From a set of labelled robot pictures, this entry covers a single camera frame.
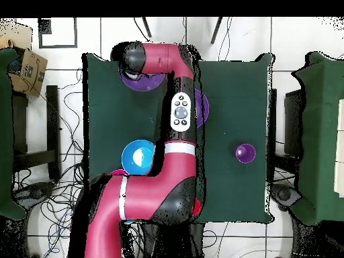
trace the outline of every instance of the button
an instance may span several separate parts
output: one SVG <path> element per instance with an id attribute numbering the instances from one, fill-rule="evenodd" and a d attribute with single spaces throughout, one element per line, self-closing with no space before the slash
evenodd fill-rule
<path id="1" fill-rule="evenodd" d="M 177 119 L 185 119 L 187 117 L 187 110 L 184 107 L 175 108 L 175 117 Z"/>

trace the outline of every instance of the table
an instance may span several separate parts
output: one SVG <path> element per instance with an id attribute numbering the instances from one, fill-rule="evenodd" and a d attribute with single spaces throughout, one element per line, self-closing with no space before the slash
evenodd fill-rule
<path id="1" fill-rule="evenodd" d="M 166 82 L 155 90 L 138 93 L 123 84 L 117 62 L 99 60 L 92 54 L 86 59 L 91 179 L 120 168 L 122 151 L 129 142 L 154 141 Z M 210 114 L 205 127 L 206 203 L 196 222 L 271 221 L 265 212 L 267 77 L 271 62 L 271 54 L 255 62 L 200 62 Z M 235 146 L 244 142 L 257 151 L 250 164 L 241 164 L 234 157 Z M 200 157 L 200 147 L 196 154 Z M 200 182 L 198 179 L 197 197 L 203 200 Z"/>

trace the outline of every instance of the small purple cup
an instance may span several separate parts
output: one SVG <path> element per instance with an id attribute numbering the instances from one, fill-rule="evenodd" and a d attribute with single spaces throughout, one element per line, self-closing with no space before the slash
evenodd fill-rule
<path id="1" fill-rule="evenodd" d="M 234 154 L 241 163 L 250 163 L 255 159 L 255 148 L 248 143 L 244 143 L 235 148 Z"/>

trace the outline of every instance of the dark green tablecloth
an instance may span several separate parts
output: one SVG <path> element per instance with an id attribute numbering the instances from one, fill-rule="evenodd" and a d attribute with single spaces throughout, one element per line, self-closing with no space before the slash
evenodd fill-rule
<path id="1" fill-rule="evenodd" d="M 139 93 L 118 76 L 118 64 L 87 55 L 89 82 L 90 178 L 121 168 L 124 147 L 136 139 L 153 141 L 159 99 L 166 84 Z M 267 74 L 272 55 L 257 62 L 200 62 L 203 92 L 210 103 L 206 121 L 206 203 L 198 222 L 269 222 L 265 213 Z M 234 148 L 252 144 L 250 164 Z"/>
<path id="2" fill-rule="evenodd" d="M 0 50 L 0 216 L 21 220 L 25 210 L 11 197 L 13 175 L 12 88 L 7 75 L 10 62 L 18 57 L 11 48 Z"/>
<path id="3" fill-rule="evenodd" d="M 302 147 L 297 187 L 304 196 L 292 211 L 305 224 L 344 221 L 344 198 L 334 192 L 339 100 L 344 99 L 344 61 L 308 55 L 295 73 L 306 94 L 302 113 Z"/>

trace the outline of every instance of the red robot arm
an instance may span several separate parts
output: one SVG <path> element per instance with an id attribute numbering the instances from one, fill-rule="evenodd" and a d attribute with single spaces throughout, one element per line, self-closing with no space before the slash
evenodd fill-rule
<path id="1" fill-rule="evenodd" d="M 85 258 L 122 258 L 121 220 L 178 224 L 188 220 L 196 195 L 194 71 L 187 48 L 176 44 L 128 43 L 119 58 L 132 73 L 172 73 L 161 113 L 165 145 L 159 174 L 108 177 L 94 202 Z"/>

